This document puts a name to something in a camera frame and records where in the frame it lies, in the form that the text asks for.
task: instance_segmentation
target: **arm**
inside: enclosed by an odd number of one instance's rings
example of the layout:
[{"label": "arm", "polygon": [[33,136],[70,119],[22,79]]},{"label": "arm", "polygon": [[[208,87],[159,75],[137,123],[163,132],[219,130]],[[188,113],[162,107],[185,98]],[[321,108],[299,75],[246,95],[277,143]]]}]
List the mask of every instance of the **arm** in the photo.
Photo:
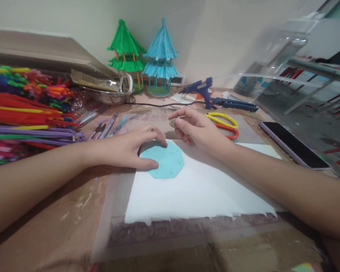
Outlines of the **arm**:
[{"label": "arm", "polygon": [[125,135],[70,144],[0,166],[0,232],[87,167],[158,168],[157,162],[137,156],[141,144],[153,139],[167,145],[161,132],[148,125]]},{"label": "arm", "polygon": [[237,145],[195,110],[181,109],[169,118],[183,115],[175,122],[179,138],[191,139],[301,220],[340,239],[340,180]]}]

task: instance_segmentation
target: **smartphone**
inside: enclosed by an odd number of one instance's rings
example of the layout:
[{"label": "smartphone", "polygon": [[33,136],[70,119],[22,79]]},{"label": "smartphone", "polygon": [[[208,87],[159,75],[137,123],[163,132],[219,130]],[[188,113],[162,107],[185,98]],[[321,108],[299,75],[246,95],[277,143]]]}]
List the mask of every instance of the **smartphone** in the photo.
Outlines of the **smartphone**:
[{"label": "smartphone", "polygon": [[261,122],[259,126],[299,165],[316,170],[330,168],[326,162],[281,124]]}]

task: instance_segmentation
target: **power cord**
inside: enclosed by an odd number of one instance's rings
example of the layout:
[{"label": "power cord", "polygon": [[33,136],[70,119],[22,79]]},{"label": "power cord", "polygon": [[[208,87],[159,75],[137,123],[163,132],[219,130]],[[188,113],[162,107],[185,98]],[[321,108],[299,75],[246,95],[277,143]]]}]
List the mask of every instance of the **power cord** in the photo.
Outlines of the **power cord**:
[{"label": "power cord", "polygon": [[188,104],[171,103],[171,104],[166,104],[166,105],[154,105],[154,104],[148,104],[148,103],[132,103],[132,102],[125,102],[125,104],[128,104],[128,105],[153,106],[153,107],[156,107],[156,108],[163,108],[163,107],[174,106],[174,105],[178,105],[178,106],[189,106],[189,105],[193,105],[194,103],[202,103],[202,104],[206,104],[206,103],[203,102],[203,101],[194,101],[194,102],[188,103]]}]

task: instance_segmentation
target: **blue glue gun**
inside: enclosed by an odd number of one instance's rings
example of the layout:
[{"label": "blue glue gun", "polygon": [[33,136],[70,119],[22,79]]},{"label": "blue glue gun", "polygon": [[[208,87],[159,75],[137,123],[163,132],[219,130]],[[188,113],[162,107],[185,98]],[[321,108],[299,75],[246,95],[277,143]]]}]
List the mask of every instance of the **blue glue gun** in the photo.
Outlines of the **blue glue gun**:
[{"label": "blue glue gun", "polygon": [[213,85],[213,78],[212,77],[208,77],[205,82],[197,81],[194,82],[193,84],[187,85],[184,87],[184,89],[182,90],[182,93],[188,94],[188,93],[193,93],[193,92],[197,92],[198,96],[196,99],[201,99],[204,98],[205,100],[205,108],[206,109],[211,109],[214,108],[214,103],[212,98],[210,97],[210,94],[208,92],[208,88],[211,87]]}]

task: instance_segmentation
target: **yellow scissors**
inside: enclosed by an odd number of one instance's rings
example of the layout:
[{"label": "yellow scissors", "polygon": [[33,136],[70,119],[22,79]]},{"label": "yellow scissors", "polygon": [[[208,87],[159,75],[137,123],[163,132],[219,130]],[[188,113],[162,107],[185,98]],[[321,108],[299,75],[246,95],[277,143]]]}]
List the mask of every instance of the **yellow scissors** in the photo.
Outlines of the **yellow scissors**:
[{"label": "yellow scissors", "polygon": [[[207,113],[206,116],[208,116],[208,118],[215,123],[218,123],[218,124],[221,124],[221,125],[224,125],[224,126],[227,126],[227,127],[232,127],[232,128],[235,128],[235,129],[238,128],[237,121],[234,120],[233,118],[229,117],[228,115],[224,114],[224,113]],[[224,119],[227,119],[229,122],[231,122],[233,125],[225,123],[222,120],[215,118],[214,116],[223,117]]]}]

